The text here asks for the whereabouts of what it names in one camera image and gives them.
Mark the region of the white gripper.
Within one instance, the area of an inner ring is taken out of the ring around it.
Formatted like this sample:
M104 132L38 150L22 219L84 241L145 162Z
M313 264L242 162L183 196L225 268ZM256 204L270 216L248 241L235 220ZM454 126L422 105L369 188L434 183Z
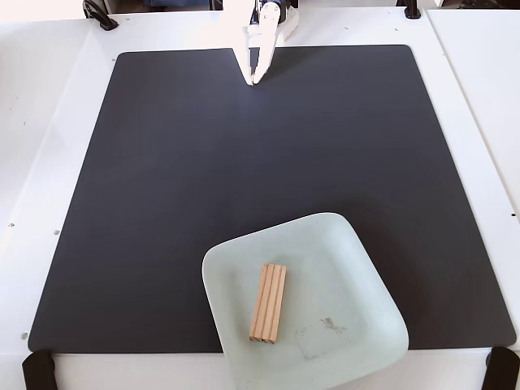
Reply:
M247 85L256 85L267 73L275 51L280 6L276 2L266 2L259 13L259 27L251 25L256 11L255 0L224 0L223 31L235 35L233 52ZM260 32L258 62L251 66L249 35Z

